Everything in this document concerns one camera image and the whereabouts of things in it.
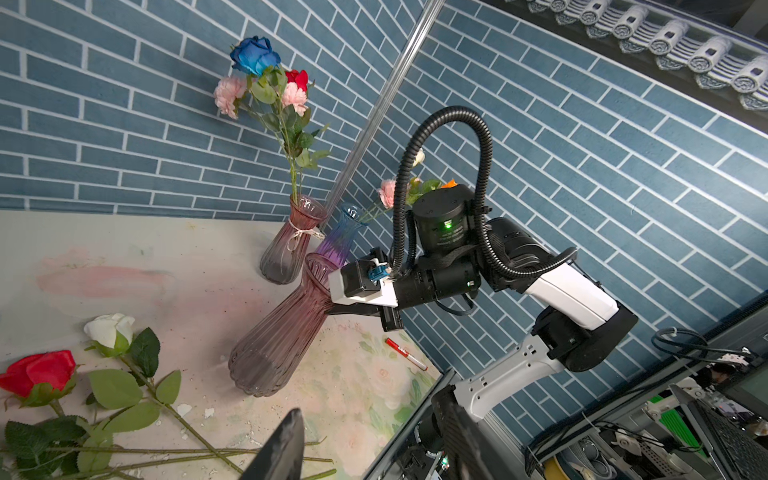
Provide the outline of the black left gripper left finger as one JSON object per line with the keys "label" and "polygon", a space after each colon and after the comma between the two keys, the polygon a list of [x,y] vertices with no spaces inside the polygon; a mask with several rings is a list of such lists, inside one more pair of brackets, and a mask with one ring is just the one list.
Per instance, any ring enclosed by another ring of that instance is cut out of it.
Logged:
{"label": "black left gripper left finger", "polygon": [[301,410],[292,409],[281,421],[240,480],[299,480],[305,448]]}

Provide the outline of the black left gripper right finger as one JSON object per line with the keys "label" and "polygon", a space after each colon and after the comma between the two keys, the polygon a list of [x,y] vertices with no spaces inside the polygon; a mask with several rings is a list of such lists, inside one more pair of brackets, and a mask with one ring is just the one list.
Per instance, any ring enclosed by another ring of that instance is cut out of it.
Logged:
{"label": "black left gripper right finger", "polygon": [[455,386],[448,385],[432,397],[437,428],[449,461],[452,480],[508,480],[510,468],[489,439],[458,404]]}

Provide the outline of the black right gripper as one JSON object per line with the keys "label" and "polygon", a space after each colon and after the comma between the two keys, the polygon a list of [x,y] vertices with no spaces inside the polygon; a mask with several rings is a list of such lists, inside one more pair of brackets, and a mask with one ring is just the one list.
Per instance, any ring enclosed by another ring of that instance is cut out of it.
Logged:
{"label": "black right gripper", "polygon": [[[467,305],[466,311],[472,311],[479,288],[480,272],[469,257],[459,258],[442,269],[416,267],[394,282],[399,309],[435,303],[444,311],[454,311],[454,308],[443,304],[442,300],[460,296]],[[329,316],[347,314],[395,318],[396,309],[368,303],[354,303],[334,304],[328,310]]]}

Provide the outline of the purple blue ribbed glass vase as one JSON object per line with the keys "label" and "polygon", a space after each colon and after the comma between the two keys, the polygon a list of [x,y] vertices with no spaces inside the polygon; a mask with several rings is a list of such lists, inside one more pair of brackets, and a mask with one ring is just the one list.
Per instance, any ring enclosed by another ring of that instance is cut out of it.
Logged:
{"label": "purple blue ribbed glass vase", "polygon": [[364,211],[357,205],[341,204],[338,223],[330,230],[315,252],[335,267],[342,268],[348,261],[351,249],[358,235],[367,226],[363,222]]}

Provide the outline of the dark smoky glass vase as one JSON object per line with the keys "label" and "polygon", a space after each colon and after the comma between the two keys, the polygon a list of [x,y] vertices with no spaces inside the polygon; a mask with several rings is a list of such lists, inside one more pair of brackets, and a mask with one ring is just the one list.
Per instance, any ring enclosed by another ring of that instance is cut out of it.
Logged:
{"label": "dark smoky glass vase", "polygon": [[305,257],[299,286],[233,348],[228,368],[238,389],[268,397],[287,385],[327,319],[336,270],[322,255]]}

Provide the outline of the pink glass vase with twine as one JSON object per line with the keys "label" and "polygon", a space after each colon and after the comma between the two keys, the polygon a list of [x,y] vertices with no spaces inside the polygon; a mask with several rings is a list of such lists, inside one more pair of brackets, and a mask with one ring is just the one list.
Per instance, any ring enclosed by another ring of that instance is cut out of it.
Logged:
{"label": "pink glass vase with twine", "polygon": [[290,203],[290,215],[261,257],[260,272],[268,281],[286,285],[299,275],[311,238],[323,239],[319,225],[329,216],[317,200],[300,194]]}

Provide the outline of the pink rose stem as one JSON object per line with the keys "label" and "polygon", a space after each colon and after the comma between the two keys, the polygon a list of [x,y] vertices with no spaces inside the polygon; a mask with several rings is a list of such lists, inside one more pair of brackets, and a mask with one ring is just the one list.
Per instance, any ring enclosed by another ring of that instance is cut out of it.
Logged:
{"label": "pink rose stem", "polygon": [[[406,189],[406,204],[413,205],[420,197],[420,186],[422,181],[419,178],[412,178]],[[384,180],[378,189],[379,199],[384,210],[390,210],[394,207],[396,181],[394,179]]]}

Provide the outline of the white rose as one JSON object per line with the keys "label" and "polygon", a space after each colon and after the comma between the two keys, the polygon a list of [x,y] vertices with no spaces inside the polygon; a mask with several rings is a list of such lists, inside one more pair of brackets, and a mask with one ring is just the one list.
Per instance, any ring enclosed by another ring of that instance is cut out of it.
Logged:
{"label": "white rose", "polygon": [[155,379],[159,368],[160,340],[149,327],[135,333],[134,323],[134,317],[114,313],[97,316],[83,327],[90,341],[90,350],[122,365],[120,369],[99,369],[87,374],[95,403],[115,413],[106,426],[116,432],[119,424],[115,421],[125,414],[127,418],[120,422],[121,425],[128,429],[143,429],[165,412],[215,459],[242,474],[244,470],[205,439],[174,406],[180,393],[182,374],[174,370],[159,381]]}
{"label": "white rose", "polygon": [[416,167],[416,166],[422,164],[424,162],[424,160],[425,160],[425,153],[424,153],[424,151],[422,149],[419,149],[417,154],[416,154],[416,156],[415,156],[415,158],[414,158],[412,166]]}

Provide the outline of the large pink rose spray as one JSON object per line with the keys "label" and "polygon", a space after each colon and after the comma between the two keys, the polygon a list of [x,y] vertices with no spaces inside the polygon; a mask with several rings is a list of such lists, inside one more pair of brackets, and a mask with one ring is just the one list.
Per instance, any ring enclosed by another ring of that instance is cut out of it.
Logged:
{"label": "large pink rose spray", "polygon": [[233,120],[242,112],[257,119],[279,143],[289,163],[291,200],[302,194],[303,176],[307,170],[316,170],[319,161],[328,157],[328,150],[314,148],[317,138],[327,129],[309,129],[313,111],[308,105],[309,91],[314,83],[309,79],[307,92],[287,81],[286,70],[268,68],[254,75],[227,76],[218,81],[214,91],[214,104],[220,114]]}

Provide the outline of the small red rose stem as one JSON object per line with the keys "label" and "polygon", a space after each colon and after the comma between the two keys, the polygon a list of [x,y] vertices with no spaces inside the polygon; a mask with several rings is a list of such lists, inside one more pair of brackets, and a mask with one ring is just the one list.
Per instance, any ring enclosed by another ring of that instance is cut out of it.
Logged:
{"label": "small red rose stem", "polygon": [[309,85],[309,76],[305,70],[290,70],[285,72],[287,81],[289,83],[295,83],[297,88],[304,93],[307,92]]}

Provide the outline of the blue rose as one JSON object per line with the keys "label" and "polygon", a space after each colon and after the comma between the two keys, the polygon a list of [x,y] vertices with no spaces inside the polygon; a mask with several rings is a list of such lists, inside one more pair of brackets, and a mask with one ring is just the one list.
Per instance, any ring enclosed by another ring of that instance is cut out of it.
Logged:
{"label": "blue rose", "polygon": [[230,52],[233,67],[246,74],[261,76],[268,68],[281,64],[280,55],[266,37],[249,37],[240,41]]}

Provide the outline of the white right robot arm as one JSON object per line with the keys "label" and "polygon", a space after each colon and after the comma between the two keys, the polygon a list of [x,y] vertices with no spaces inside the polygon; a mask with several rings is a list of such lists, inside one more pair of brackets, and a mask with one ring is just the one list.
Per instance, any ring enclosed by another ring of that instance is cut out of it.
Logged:
{"label": "white right robot arm", "polygon": [[[613,284],[618,292],[631,292],[631,284],[606,268],[605,260],[614,254],[614,248],[591,231],[605,223],[606,216],[580,194],[566,187],[545,192],[527,186],[514,197],[495,188],[487,202],[495,213],[513,215],[516,222],[556,250],[580,243],[583,249],[578,261],[585,270]],[[475,275],[474,310],[461,318],[440,310],[436,299],[449,307],[461,306],[460,295],[467,288],[462,273],[469,267],[469,259],[463,257],[437,280],[416,271],[395,283],[407,329],[417,335],[420,346],[439,368],[453,367],[463,375],[475,374],[513,350],[547,306],[543,300],[514,289],[496,292],[488,281]],[[491,412],[519,443],[527,444],[546,428],[579,414],[641,373],[641,351],[637,341],[629,338],[622,349],[614,350],[589,371],[561,372],[504,398]]]}

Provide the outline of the red white marker pen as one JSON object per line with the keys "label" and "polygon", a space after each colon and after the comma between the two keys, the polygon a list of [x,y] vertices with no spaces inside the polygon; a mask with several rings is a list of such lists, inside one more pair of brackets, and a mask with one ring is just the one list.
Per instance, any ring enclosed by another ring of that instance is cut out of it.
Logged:
{"label": "red white marker pen", "polygon": [[394,340],[391,338],[386,338],[385,343],[395,350],[398,354],[406,358],[410,363],[412,363],[414,366],[416,366],[421,371],[427,371],[428,366],[421,362],[418,358],[416,358],[414,355],[412,355],[410,352],[408,352],[406,349],[401,347],[399,344],[397,344]]}

